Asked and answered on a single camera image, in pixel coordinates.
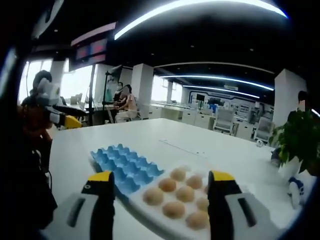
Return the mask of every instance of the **ceiling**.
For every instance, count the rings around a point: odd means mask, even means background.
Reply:
[[[88,4],[68,0],[38,44],[68,46],[80,35],[112,22],[117,22],[116,33],[136,18],[172,1],[117,0],[102,4],[100,0],[91,0]],[[270,87],[274,87],[278,73],[287,68],[307,81],[313,102],[319,103],[315,61],[319,55],[319,35],[314,34],[318,29],[317,15],[311,3],[274,1],[288,19],[239,3],[218,2],[174,9],[111,41],[107,46],[107,64],[133,67],[145,63],[161,66],[155,69],[160,76],[224,76]],[[67,52],[51,51],[50,54],[61,57]],[[223,87],[223,82],[210,79],[172,80]],[[272,91],[246,84],[233,85],[239,87],[239,91],[261,96],[263,102],[274,102]]]

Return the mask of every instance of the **white egg tray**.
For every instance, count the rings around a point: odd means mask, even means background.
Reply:
[[[176,189],[173,192],[163,192],[163,202],[157,206],[150,206],[143,201],[143,194],[151,187],[158,187],[159,182],[162,179],[170,178],[171,172],[176,168],[186,168],[187,172],[184,181],[176,181]],[[197,240],[208,240],[210,239],[210,226],[206,226],[200,230],[193,230],[187,225],[187,217],[198,211],[197,200],[199,198],[208,198],[205,193],[205,187],[208,184],[208,175],[210,169],[207,167],[200,167],[198,165],[191,164],[178,164],[171,169],[166,171],[155,178],[151,183],[145,185],[135,193],[129,196],[129,202],[136,210],[139,211],[146,219],[151,221],[157,228],[164,231],[167,235],[169,234],[174,239],[197,239]],[[202,177],[202,187],[194,190],[194,200],[192,202],[182,202],[184,204],[184,215],[179,219],[171,219],[163,214],[163,206],[169,202],[176,202],[179,200],[176,197],[176,192],[179,188],[187,186],[186,181],[193,175]]]

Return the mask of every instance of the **potted plant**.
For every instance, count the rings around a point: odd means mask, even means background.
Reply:
[[[283,178],[288,180],[304,170],[319,176],[320,123],[311,111],[295,112],[283,126],[273,130],[269,143],[275,139],[280,147],[279,173]]]

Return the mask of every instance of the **ceiling light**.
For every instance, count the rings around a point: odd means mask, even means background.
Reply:
[[[256,99],[259,99],[259,98],[260,98],[259,96],[251,95],[251,94],[244,93],[244,92],[231,91],[231,90],[227,90],[227,89],[215,88],[215,87],[209,87],[209,86],[191,86],[191,85],[183,85],[182,87],[185,87],[185,88],[194,88],[194,89],[210,89],[210,90],[218,90],[218,91],[222,91],[222,92],[228,92],[228,93],[234,93],[234,94],[246,95],[246,96],[253,97],[253,98],[256,98]]]
[[[317,112],[316,110],[314,110],[314,109],[311,109],[311,111],[320,118],[320,113],[318,113],[318,112]]]
[[[233,78],[228,78],[228,77],[222,77],[222,76],[203,76],[203,75],[171,75],[171,76],[160,76],[160,78],[196,78],[196,79],[215,79],[215,80],[226,80],[226,81],[233,81],[233,82],[238,82],[238,83],[243,83],[243,84],[250,84],[259,88],[267,89],[270,91],[273,91],[274,89],[268,86],[260,85],[254,82],[250,81],[243,81],[243,80],[238,80],[238,79],[233,79]]]
[[[165,4],[163,6],[157,7],[155,9],[149,11],[145,15],[142,15],[141,17],[137,18],[133,22],[129,23],[127,26],[125,26],[124,28],[122,28],[120,31],[118,31],[115,34],[114,40],[117,40],[123,34],[128,32],[129,30],[133,29],[137,25],[143,23],[144,21],[146,21],[150,18],[153,18],[154,16],[157,16],[159,14],[162,14],[164,12],[167,12],[167,11],[170,11],[173,9],[177,9],[180,7],[184,7],[184,6],[189,6],[189,5],[194,5],[194,4],[202,4],[202,3],[213,3],[213,2],[234,2],[234,3],[249,4],[249,5],[253,5],[253,6],[256,6],[259,8],[263,8],[263,9],[275,12],[277,14],[284,16],[285,18],[288,18],[286,16],[286,14],[283,11],[281,11],[279,8],[269,4],[267,2],[261,1],[261,0],[177,0],[177,1]]]

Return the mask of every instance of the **brown egg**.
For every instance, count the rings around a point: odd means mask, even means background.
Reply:
[[[186,170],[184,168],[176,168],[171,172],[170,177],[181,182],[186,178]]]
[[[202,178],[197,175],[193,175],[186,181],[186,184],[193,189],[200,189],[202,187]]]
[[[176,181],[168,177],[159,182],[159,188],[165,193],[173,192],[177,188]]]
[[[192,202],[195,199],[195,191],[189,186],[180,187],[175,195],[178,200],[184,203]]]
[[[164,193],[158,187],[151,187],[143,194],[143,201],[150,206],[157,206],[164,201]]]
[[[186,218],[186,224],[193,230],[204,229],[209,224],[208,214],[204,211],[197,211]]]
[[[170,219],[179,219],[185,214],[185,206],[179,201],[168,202],[162,207],[162,212]]]
[[[208,199],[201,197],[196,201],[196,206],[199,210],[208,212],[209,201]]]
[[[208,194],[208,185],[207,185],[207,186],[205,186],[205,188],[204,188],[204,192],[205,192],[205,194]]]

